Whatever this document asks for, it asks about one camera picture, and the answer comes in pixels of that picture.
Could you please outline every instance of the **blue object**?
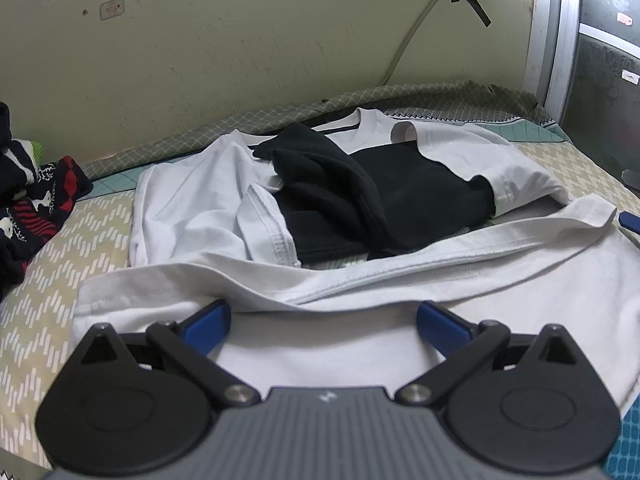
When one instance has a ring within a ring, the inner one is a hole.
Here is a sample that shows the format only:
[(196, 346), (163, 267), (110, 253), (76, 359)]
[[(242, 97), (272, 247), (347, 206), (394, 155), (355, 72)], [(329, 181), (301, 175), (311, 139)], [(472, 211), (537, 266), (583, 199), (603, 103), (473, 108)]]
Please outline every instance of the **blue object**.
[(623, 211), (618, 215), (618, 221), (623, 228), (640, 235), (640, 217), (631, 214), (629, 211)]
[(231, 310), (224, 301), (215, 301), (184, 322), (182, 340), (199, 354), (207, 355), (231, 329)]
[(616, 480), (640, 479), (638, 426), (640, 426), (640, 397), (636, 399), (622, 420), (622, 431), (604, 465), (605, 471)]
[(443, 314), (431, 301), (420, 304), (415, 325), (420, 338), (444, 357), (449, 357), (473, 339), (470, 323), (450, 312)]

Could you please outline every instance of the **metal pivot screw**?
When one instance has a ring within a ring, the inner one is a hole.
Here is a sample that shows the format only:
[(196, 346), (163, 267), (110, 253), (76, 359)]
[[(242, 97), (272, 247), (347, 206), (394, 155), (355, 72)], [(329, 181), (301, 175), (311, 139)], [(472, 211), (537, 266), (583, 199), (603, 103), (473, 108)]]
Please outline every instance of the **metal pivot screw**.
[(431, 390), (421, 384), (408, 384), (400, 390), (400, 397), (407, 404), (421, 404), (431, 397)]
[(484, 332), (489, 327), (498, 325), (500, 325), (500, 322), (496, 321), (495, 319), (485, 319), (484, 321), (478, 323), (478, 328), (480, 329), (480, 332)]
[(246, 384), (232, 384), (225, 389), (225, 398), (230, 402), (247, 404), (253, 402), (258, 392)]

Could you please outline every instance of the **mattress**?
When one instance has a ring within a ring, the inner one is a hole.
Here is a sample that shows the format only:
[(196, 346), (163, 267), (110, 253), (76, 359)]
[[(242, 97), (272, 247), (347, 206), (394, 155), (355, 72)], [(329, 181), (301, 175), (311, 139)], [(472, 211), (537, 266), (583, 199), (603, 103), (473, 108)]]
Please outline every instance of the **mattress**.
[[(425, 115), (407, 107), (388, 113)], [(514, 141), (573, 195), (594, 192), (619, 210), (640, 215), (640, 199), (566, 140), (557, 125), (544, 127), (518, 118), (477, 122)], [(34, 416), (68, 357), (78, 286), (90, 276), (127, 265), (132, 190), (140, 173), (152, 165), (140, 160), (145, 164), (95, 181), (92, 194), (77, 204), (63, 229), (30, 263), (24, 283), (0, 304), (0, 447), (28, 461), (4, 460), (0, 452), (0, 472), (5, 468), (31, 480), (50, 467), (34, 431)], [(640, 237), (625, 234), (640, 247)], [(640, 400), (628, 399), (623, 409), (623, 431), (606, 467), (615, 478), (640, 479)]]

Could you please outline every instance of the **cream wall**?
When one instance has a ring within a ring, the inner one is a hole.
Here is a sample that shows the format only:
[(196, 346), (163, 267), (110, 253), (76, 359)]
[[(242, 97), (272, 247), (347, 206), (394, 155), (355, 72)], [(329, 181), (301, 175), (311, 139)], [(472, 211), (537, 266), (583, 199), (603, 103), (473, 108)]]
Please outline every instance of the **cream wall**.
[[(375, 86), (428, 0), (125, 0), (101, 21), (104, 1), (0, 0), (0, 100), (48, 159)], [(391, 82), (521, 86), (532, 0), (479, 1), (491, 27), (440, 0)]]

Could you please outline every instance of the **wall outlet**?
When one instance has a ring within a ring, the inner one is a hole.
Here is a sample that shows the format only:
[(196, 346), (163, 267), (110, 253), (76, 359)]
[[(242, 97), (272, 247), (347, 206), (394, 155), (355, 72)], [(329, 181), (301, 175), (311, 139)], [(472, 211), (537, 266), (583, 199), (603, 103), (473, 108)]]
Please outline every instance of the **wall outlet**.
[(124, 14), (124, 0), (110, 0), (100, 6), (100, 19), (108, 20)]

